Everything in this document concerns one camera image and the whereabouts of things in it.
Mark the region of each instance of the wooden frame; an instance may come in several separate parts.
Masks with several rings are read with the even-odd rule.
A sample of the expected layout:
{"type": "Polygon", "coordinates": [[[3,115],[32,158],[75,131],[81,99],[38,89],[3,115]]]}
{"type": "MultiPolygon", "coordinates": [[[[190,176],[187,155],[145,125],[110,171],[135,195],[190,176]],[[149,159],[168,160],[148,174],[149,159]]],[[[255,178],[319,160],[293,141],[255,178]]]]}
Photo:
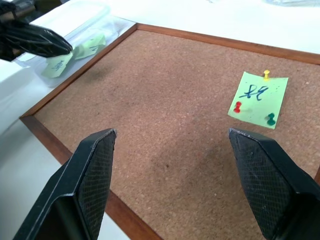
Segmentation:
{"type": "MultiPolygon", "coordinates": [[[[136,23],[128,29],[123,35],[116,39],[112,44],[107,46],[103,51],[97,54],[82,68],[76,71],[71,77],[60,84],[56,89],[29,109],[20,117],[21,121],[28,129],[39,139],[39,141],[51,152],[51,154],[61,163],[64,164],[72,153],[59,141],[40,121],[34,116],[41,108],[67,88],[72,82],[79,78],[83,73],[90,69],[103,56],[108,54],[113,48],[119,45],[124,39],[130,36],[136,30],[160,33],[209,44],[215,44],[234,49],[250,51],[254,53],[270,55],[274,57],[300,61],[308,64],[320,65],[320,55],[279,47],[266,46],[256,43],[232,40],[223,37],[210,36],[188,31],[139,24],[136,23]]],[[[317,170],[315,181],[320,184],[320,167],[317,170]]],[[[125,203],[121,201],[112,191],[110,191],[105,212],[114,220],[114,222],[127,234],[132,240],[160,240],[158,236],[143,220],[141,220],[125,203]]]]}

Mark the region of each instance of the plastic container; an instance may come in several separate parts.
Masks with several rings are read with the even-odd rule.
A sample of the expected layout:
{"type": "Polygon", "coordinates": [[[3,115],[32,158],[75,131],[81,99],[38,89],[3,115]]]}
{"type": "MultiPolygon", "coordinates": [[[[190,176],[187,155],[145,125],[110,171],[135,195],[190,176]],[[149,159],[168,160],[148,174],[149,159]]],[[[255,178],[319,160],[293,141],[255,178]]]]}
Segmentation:
{"type": "Polygon", "coordinates": [[[269,4],[284,7],[320,7],[320,0],[265,0],[269,4]]]}
{"type": "Polygon", "coordinates": [[[103,35],[105,38],[105,43],[99,47],[95,54],[81,59],[72,57],[59,76],[48,77],[47,74],[44,74],[49,65],[48,62],[50,62],[49,58],[24,53],[15,62],[22,67],[34,69],[35,74],[48,87],[56,87],[118,37],[119,34],[109,13],[110,8],[104,1],[72,0],[43,16],[45,19],[41,19],[39,26],[52,29],[64,37],[73,46],[73,53],[77,46],[88,42],[97,35],[103,35]]]}

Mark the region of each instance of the black robotic claw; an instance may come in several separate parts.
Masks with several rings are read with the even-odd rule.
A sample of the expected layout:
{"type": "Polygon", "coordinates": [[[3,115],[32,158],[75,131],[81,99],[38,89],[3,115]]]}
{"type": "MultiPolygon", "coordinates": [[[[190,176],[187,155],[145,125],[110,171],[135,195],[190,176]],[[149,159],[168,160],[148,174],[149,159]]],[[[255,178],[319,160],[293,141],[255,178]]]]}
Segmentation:
{"type": "Polygon", "coordinates": [[[73,50],[54,31],[19,21],[35,9],[32,0],[0,0],[0,59],[11,62],[24,52],[51,58],[73,50]]]}

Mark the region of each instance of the paper note in container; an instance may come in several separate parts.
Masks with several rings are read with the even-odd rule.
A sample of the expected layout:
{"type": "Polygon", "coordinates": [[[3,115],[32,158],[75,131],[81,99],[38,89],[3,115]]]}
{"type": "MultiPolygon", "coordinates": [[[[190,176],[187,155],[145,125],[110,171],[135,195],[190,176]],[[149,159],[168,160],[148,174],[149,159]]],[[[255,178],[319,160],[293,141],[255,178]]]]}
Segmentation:
{"type": "Polygon", "coordinates": [[[76,46],[68,55],[50,57],[46,59],[47,66],[42,72],[42,76],[47,78],[57,78],[66,69],[72,60],[80,60],[96,54],[106,45],[106,38],[103,33],[96,35],[90,40],[76,46]]]}

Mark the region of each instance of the sticky note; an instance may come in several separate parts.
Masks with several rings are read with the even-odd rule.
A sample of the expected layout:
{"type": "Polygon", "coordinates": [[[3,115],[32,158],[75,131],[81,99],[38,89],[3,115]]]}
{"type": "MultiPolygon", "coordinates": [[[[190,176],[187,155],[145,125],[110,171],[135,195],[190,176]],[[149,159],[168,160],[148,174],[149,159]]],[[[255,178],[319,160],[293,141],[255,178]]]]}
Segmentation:
{"type": "Polygon", "coordinates": [[[71,60],[72,57],[73,53],[71,52],[68,55],[47,58],[47,66],[43,70],[41,75],[51,79],[59,77],[65,70],[68,62],[71,60]]]}
{"type": "Polygon", "coordinates": [[[79,60],[79,59],[83,59],[91,55],[94,55],[97,53],[97,51],[101,46],[105,46],[105,45],[106,45],[105,34],[104,33],[98,34],[95,37],[91,38],[90,40],[76,47],[75,59],[79,60]]]}
{"type": "Polygon", "coordinates": [[[241,121],[275,129],[288,83],[287,77],[269,78],[243,73],[228,115],[241,121]],[[240,112],[235,112],[241,102],[240,112]],[[275,124],[270,125],[269,115],[274,114],[275,124]]]}

